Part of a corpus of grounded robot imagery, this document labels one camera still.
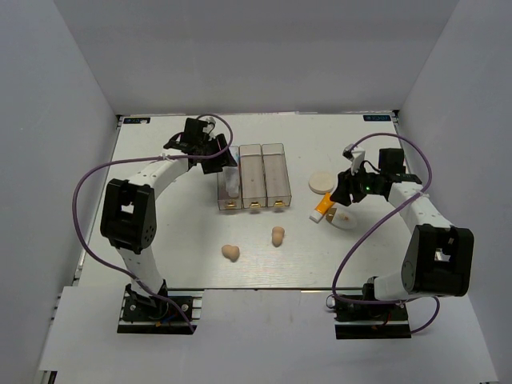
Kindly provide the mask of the left clear organizer bin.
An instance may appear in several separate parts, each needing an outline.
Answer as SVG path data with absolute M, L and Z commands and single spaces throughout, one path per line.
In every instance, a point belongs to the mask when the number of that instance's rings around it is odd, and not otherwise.
M 217 173 L 218 208 L 220 210 L 239 210 L 242 208 L 242 188 L 239 169 L 239 150 L 230 148 L 235 166 L 226 166 Z

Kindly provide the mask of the clear organizer bin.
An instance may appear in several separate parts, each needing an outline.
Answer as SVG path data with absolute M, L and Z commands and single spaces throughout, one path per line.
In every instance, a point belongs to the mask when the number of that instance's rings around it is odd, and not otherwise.
M 292 194 L 284 145 L 282 143 L 263 144 L 262 160 L 268 207 L 288 207 Z
M 217 173 L 218 208 L 220 210 L 239 210 L 242 208 L 242 188 L 239 169 L 239 150 L 230 148 L 235 166 L 226 166 Z
M 239 147 L 242 204 L 245 209 L 266 207 L 266 186 L 259 144 Z

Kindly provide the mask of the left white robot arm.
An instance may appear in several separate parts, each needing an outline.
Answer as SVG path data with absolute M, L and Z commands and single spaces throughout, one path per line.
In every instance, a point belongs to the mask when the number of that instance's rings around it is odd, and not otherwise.
M 162 192 L 195 166 L 216 174 L 238 166 L 230 151 L 232 137 L 214 134 L 214 114 L 187 118 L 182 132 L 164 144 L 162 153 L 133 176 L 113 178 L 106 186 L 101 235 L 122 257 L 132 280 L 131 289 L 144 297 L 141 308 L 160 319 L 169 309 L 165 279 L 158 272 L 151 244 L 157 232 L 156 201 Z

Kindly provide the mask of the white tube pink blue print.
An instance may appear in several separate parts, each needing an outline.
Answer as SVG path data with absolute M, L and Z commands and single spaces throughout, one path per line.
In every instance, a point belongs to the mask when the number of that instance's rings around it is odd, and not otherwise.
M 226 171 L 226 190 L 231 198 L 237 198 L 240 191 L 239 158 L 235 162 L 236 165 L 228 167 Z

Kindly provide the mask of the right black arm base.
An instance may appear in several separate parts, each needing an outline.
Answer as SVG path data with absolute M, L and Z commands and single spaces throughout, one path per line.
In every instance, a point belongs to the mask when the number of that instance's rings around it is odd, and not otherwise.
M 359 305 L 332 299 L 337 340 L 384 340 L 411 338 L 404 306 Z

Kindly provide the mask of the middle clear organizer bin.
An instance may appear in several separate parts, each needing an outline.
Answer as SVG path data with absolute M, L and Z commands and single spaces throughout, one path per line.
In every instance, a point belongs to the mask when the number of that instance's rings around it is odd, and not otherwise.
M 266 207 L 266 186 L 259 144 L 239 147 L 242 204 L 245 209 Z

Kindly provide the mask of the orange tube white cap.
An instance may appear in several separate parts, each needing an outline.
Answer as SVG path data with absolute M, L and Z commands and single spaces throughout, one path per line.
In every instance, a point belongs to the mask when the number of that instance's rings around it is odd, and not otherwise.
M 331 200 L 330 193 L 326 193 L 319 204 L 316 205 L 311 212 L 309 219 L 315 223 L 319 223 L 326 215 L 327 211 L 334 206 L 335 202 Z

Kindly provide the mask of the left beige makeup sponge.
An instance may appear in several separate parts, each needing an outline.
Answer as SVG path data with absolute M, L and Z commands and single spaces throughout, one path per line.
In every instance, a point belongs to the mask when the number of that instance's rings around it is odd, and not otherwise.
M 221 248 L 221 252 L 225 258 L 232 262 L 236 262 L 240 257 L 240 249 L 238 246 L 226 244 Z

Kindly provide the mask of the white oval compact case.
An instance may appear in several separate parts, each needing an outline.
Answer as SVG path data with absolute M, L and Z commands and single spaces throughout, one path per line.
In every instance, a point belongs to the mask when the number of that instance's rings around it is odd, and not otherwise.
M 334 207 L 327 211 L 326 220 L 329 224 L 340 230 L 352 230 L 358 224 L 353 214 L 344 209 Z

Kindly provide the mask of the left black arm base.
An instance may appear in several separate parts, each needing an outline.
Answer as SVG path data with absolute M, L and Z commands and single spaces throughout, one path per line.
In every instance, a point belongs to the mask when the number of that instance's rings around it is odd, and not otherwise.
M 191 329 L 175 306 L 159 299 L 136 294 L 126 285 L 118 319 L 118 334 L 192 335 L 197 329 L 202 310 L 203 290 L 168 290 L 173 300 L 188 318 Z

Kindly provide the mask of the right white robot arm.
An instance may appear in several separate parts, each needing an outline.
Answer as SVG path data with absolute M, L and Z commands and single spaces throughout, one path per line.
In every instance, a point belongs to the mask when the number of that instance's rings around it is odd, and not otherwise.
M 359 146 L 347 148 L 348 170 L 338 174 L 331 201 L 342 206 L 358 203 L 368 195 L 384 197 L 399 214 L 411 233 L 400 268 L 388 275 L 372 277 L 362 289 L 362 312 L 369 318 L 381 318 L 390 304 L 421 297 L 462 297 L 470 284 L 474 235 L 456 227 L 434 206 L 426 194 L 426 184 L 409 174 L 401 149 L 379 152 L 376 171 L 365 168 L 365 151 Z

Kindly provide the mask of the right beige makeup sponge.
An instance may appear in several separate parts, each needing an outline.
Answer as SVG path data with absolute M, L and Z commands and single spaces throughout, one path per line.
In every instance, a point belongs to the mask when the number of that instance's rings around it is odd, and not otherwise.
M 275 226 L 271 231 L 271 241 L 275 247 L 280 247 L 283 242 L 285 230 L 283 227 Z

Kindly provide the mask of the right clear organizer bin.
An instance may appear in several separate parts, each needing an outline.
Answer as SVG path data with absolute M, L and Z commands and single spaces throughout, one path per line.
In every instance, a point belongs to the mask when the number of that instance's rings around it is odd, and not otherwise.
M 263 144 L 262 160 L 268 207 L 288 207 L 292 194 L 284 145 L 282 143 Z

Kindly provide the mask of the beige makeup sponge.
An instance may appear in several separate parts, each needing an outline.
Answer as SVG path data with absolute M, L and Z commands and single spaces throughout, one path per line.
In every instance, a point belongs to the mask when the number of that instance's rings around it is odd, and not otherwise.
M 271 231 L 271 241 L 275 247 L 280 247 L 283 242 L 285 230 L 283 227 L 275 226 Z
M 221 252 L 225 258 L 232 262 L 236 262 L 240 257 L 240 249 L 238 246 L 226 244 L 221 248 Z

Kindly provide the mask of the white tube blue logo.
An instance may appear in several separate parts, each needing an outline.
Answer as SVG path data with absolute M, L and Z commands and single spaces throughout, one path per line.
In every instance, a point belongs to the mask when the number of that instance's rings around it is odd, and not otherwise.
M 230 198 L 239 196 L 239 170 L 236 166 L 226 166 L 222 170 L 225 182 L 225 190 Z

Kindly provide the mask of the round cream powder puff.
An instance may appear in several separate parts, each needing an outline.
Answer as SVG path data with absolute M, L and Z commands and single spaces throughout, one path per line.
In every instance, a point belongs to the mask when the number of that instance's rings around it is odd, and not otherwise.
M 308 186 L 316 194 L 330 193 L 335 187 L 335 178 L 330 172 L 316 171 L 310 176 Z

